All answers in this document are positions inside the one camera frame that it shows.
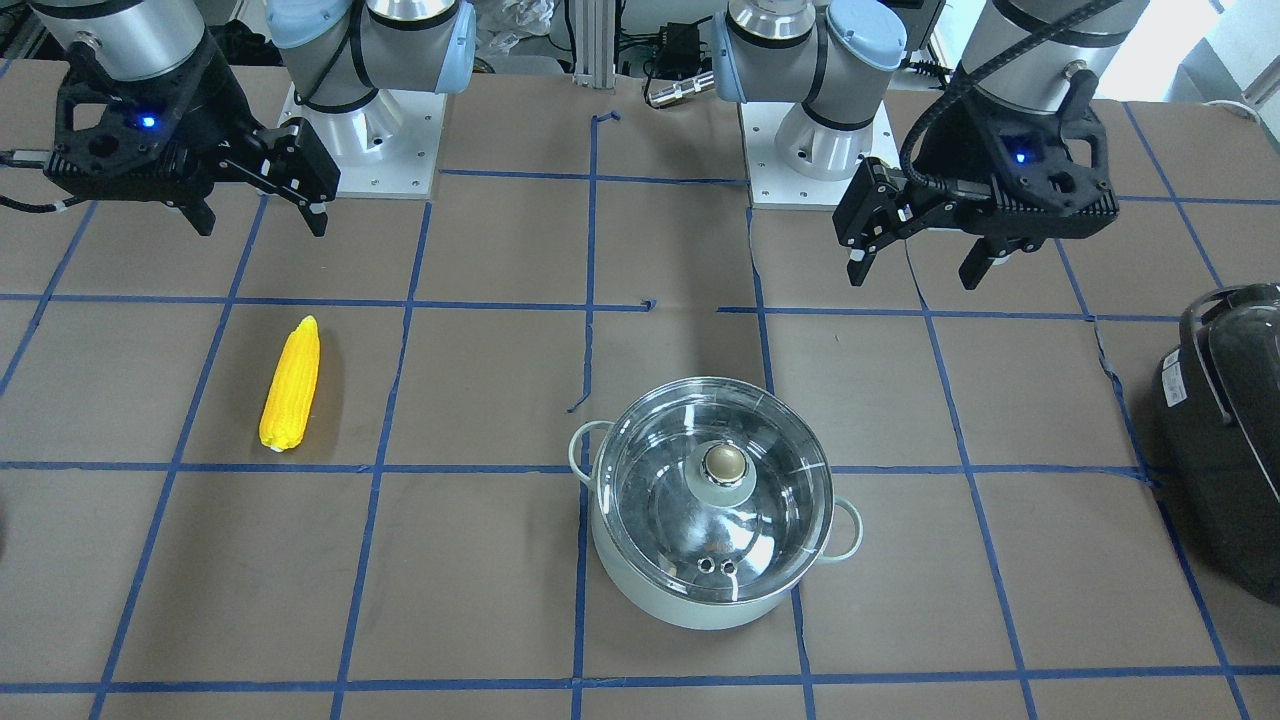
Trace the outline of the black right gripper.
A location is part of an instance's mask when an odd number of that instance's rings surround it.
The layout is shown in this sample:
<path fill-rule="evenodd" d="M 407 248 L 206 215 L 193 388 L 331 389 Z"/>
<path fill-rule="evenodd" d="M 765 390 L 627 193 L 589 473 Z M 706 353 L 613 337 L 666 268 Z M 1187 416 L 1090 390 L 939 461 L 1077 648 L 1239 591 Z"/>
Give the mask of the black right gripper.
<path fill-rule="evenodd" d="M 311 236 L 325 236 L 337 163 L 305 119 L 271 129 L 253 117 L 214 38 L 148 79 L 111 78 L 104 49 L 84 41 L 67 59 L 47 160 L 55 184 L 86 199 L 179 202 L 210 237 L 218 218 L 205 199 L 218 182 L 244 182 L 296 202 Z"/>

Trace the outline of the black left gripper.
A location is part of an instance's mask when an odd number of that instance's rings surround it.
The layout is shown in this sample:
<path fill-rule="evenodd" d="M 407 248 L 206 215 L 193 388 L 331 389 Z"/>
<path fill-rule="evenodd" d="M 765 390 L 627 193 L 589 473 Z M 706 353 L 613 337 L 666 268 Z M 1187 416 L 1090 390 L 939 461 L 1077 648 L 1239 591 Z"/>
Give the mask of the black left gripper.
<path fill-rule="evenodd" d="M 914 122 L 899 168 L 858 169 L 833 215 L 863 287 L 879 252 L 923 229 L 978 238 L 959 268 L 966 291 L 1009 258 L 1015 238 L 1085 238 L 1117 219 L 1106 131 L 1091 101 L 1098 79 L 1078 72 L 1051 111 L 1024 111 L 978 88 L 948 88 Z"/>

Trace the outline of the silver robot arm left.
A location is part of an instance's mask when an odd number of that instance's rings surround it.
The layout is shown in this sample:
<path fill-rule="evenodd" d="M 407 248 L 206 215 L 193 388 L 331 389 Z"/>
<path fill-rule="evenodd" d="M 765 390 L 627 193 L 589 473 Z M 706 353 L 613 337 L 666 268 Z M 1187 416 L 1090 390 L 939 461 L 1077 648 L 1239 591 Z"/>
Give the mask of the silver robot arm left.
<path fill-rule="evenodd" d="M 996 264 L 1117 219 L 1100 77 L 1143 1 L 988 1 L 943 92 L 891 167 L 870 132 L 908 28 L 879 1 L 731 1 L 713 18 L 716 92 L 786 102 L 774 146 L 795 172 L 845 181 L 833 215 L 860 286 L 877 255 L 927 229 L 975 237 L 959 268 L 974 290 Z"/>

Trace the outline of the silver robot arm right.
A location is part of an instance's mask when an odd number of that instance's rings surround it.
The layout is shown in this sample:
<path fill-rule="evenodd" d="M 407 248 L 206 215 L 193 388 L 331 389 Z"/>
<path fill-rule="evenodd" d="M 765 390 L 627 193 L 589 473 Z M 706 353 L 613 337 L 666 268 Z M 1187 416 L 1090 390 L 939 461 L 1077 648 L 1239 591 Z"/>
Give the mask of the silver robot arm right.
<path fill-rule="evenodd" d="M 296 106 L 271 128 L 192 1 L 29 6 L 68 64 L 37 168 L 72 205 L 160 202 L 201 236 L 219 183 L 285 200 L 323 236 L 343 172 L 402 143 L 396 94 L 465 91 L 476 53 L 468 1 L 270 1 Z"/>

